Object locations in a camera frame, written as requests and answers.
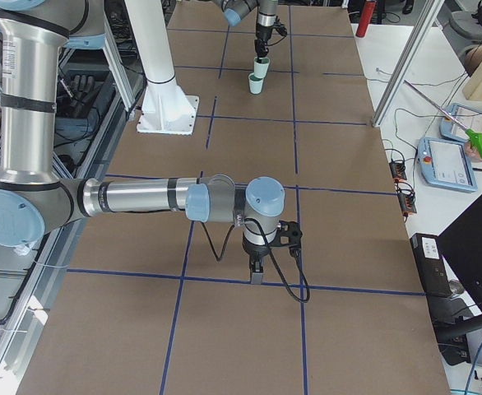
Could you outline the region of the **person hand on grabber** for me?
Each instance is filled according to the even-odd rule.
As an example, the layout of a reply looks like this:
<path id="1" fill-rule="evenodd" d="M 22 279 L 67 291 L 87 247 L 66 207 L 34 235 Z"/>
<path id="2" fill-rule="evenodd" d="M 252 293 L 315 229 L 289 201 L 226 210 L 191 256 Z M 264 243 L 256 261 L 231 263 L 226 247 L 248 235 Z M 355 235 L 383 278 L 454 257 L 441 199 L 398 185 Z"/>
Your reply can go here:
<path id="1" fill-rule="evenodd" d="M 478 149 L 475 146 L 472 146 L 469 142 L 464 145 L 464 152 L 472 161 L 482 161 Z"/>

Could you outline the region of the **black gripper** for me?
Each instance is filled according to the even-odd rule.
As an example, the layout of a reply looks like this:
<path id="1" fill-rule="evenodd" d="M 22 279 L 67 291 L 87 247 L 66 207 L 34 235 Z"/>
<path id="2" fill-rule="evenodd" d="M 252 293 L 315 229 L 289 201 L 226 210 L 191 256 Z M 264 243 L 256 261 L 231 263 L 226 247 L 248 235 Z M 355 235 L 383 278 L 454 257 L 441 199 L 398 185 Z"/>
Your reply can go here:
<path id="1" fill-rule="evenodd" d="M 270 254 L 271 248 L 264 245 L 258 245 L 250 242 L 243 237 L 243 250 L 249 256 L 250 283 L 252 285 L 261 285 L 264 277 L 263 259 Z"/>
<path id="2" fill-rule="evenodd" d="M 256 39 L 254 47 L 257 60 L 263 60 L 268 55 L 268 41 L 271 39 L 271 27 L 256 24 Z"/>

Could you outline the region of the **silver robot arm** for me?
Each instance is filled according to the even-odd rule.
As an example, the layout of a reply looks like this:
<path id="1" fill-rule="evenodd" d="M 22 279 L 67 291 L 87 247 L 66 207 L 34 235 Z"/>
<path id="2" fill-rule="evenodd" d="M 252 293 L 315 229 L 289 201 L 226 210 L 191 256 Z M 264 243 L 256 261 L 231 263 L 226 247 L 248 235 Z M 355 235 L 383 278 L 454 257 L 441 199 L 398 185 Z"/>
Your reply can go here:
<path id="1" fill-rule="evenodd" d="M 277 1 L 271 0 L 220 0 L 213 3 L 221 10 L 230 27 L 238 25 L 254 9 L 257 9 L 254 47 L 257 60 L 269 52 L 272 32 L 278 29 Z"/>
<path id="2" fill-rule="evenodd" d="M 30 244 L 101 213 L 181 211 L 191 221 L 243 228 L 251 281 L 285 233 L 285 191 L 273 178 L 228 176 L 101 182 L 53 173 L 58 55 L 68 42 L 105 42 L 101 1 L 0 1 L 2 145 L 0 245 Z"/>

